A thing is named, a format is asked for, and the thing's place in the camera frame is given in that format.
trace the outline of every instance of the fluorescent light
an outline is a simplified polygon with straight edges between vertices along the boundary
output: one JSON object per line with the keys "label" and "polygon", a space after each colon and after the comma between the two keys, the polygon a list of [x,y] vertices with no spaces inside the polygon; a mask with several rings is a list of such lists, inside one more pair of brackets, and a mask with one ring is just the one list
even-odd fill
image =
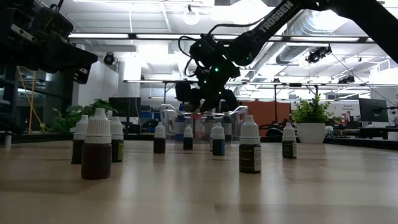
{"label": "fluorescent light", "polygon": [[234,84],[242,85],[243,84],[243,82],[226,82],[226,83],[231,84],[231,85],[234,85]]}
{"label": "fluorescent light", "polygon": [[128,39],[128,34],[70,34],[69,37],[82,39]]}
{"label": "fluorescent light", "polygon": [[329,46],[329,44],[321,44],[321,43],[296,43],[296,42],[294,42],[294,43],[286,43],[286,45],[288,45],[288,46],[298,46],[298,47],[301,47],[301,46],[304,46],[304,47],[306,47],[306,46],[308,46],[308,47],[328,47]]}
{"label": "fluorescent light", "polygon": [[291,37],[290,41],[357,42],[359,37]]}
{"label": "fluorescent light", "polygon": [[233,39],[237,38],[238,35],[221,35],[221,34],[219,34],[219,35],[214,35],[213,37],[216,40],[220,40],[220,39],[221,40],[233,40]]}
{"label": "fluorescent light", "polygon": [[[177,97],[168,97],[168,96],[166,96],[165,98],[166,98],[166,99],[177,99]],[[150,97],[148,97],[148,99],[158,99],[158,100],[163,100],[163,99],[164,99],[164,97],[163,97],[163,96],[150,96]]]}
{"label": "fluorescent light", "polygon": [[161,80],[125,80],[128,83],[163,83]]}
{"label": "fluorescent light", "polygon": [[189,2],[192,5],[201,5],[201,1],[184,1],[184,0],[73,0],[74,2],[92,2],[92,3],[135,3],[135,4],[159,4],[159,3],[171,3],[171,4],[186,4]]}
{"label": "fluorescent light", "polygon": [[282,37],[271,37],[268,41],[272,42],[272,41],[281,41]]}
{"label": "fluorescent light", "polygon": [[[136,36],[138,39],[173,39],[173,40],[177,40],[178,38],[183,36],[183,34],[137,34]],[[185,36],[188,36],[188,37],[191,37],[194,39],[200,39],[200,35],[187,34]]]}

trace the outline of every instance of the ceiling light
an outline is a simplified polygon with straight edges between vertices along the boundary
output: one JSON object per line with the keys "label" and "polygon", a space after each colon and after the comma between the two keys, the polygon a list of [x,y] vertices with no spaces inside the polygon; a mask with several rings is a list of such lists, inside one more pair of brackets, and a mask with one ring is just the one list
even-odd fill
{"label": "ceiling light", "polygon": [[329,44],[321,44],[321,43],[286,43],[288,46],[292,47],[328,47]]}
{"label": "ceiling light", "polygon": [[230,84],[230,85],[234,85],[234,84],[236,84],[236,85],[242,85],[243,82],[226,82],[226,84]]}
{"label": "ceiling light", "polygon": [[163,97],[163,96],[150,96],[150,97],[148,97],[148,99],[159,99],[159,100],[163,100],[163,99],[177,99],[177,97],[168,97],[168,96],[166,96],[166,97]]}
{"label": "ceiling light", "polygon": [[128,83],[163,83],[161,80],[125,80]]}
{"label": "ceiling light", "polygon": [[70,34],[69,39],[128,39],[128,34]]}
{"label": "ceiling light", "polygon": [[[184,0],[73,0],[74,2],[92,2],[92,3],[128,3],[128,4],[159,4],[159,3],[168,3],[168,4],[186,4],[187,1]],[[191,5],[200,6],[202,5],[201,1],[188,1]]]}
{"label": "ceiling light", "polygon": [[290,41],[313,41],[313,42],[357,42],[359,37],[291,37]]}
{"label": "ceiling light", "polygon": [[[137,34],[138,39],[166,39],[166,40],[178,40],[183,34]],[[190,35],[187,34],[186,36],[200,39],[200,35]]]}
{"label": "ceiling light", "polygon": [[189,4],[188,9],[182,14],[182,19],[187,25],[196,25],[200,20],[199,12],[193,11]]}

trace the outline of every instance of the brown liquid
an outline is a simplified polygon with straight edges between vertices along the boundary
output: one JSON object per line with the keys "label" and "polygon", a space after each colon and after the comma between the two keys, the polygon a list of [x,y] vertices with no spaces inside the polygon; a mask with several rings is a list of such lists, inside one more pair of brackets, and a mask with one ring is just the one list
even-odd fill
{"label": "brown liquid", "polygon": [[83,150],[84,140],[73,140],[72,160],[71,164],[81,164],[81,154]]}
{"label": "brown liquid", "polygon": [[99,180],[111,175],[112,144],[85,143],[81,158],[81,178]]}

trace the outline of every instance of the security camera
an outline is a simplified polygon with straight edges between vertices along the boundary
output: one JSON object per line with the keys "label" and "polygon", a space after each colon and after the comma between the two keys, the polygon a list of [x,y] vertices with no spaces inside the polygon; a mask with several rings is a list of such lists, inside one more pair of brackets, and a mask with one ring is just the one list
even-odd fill
{"label": "security camera", "polygon": [[114,65],[116,64],[118,61],[116,60],[116,58],[114,57],[114,53],[113,52],[108,52],[106,53],[105,57],[104,57],[104,63],[107,65]]}

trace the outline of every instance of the black label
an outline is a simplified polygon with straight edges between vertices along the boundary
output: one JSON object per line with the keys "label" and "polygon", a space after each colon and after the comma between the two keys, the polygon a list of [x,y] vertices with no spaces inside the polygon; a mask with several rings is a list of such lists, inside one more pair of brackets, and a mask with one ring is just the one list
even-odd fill
{"label": "black label", "polygon": [[239,146],[239,170],[241,172],[261,171],[261,146],[240,145]]}
{"label": "black label", "polygon": [[282,155],[284,158],[297,157],[297,143],[295,141],[282,142]]}

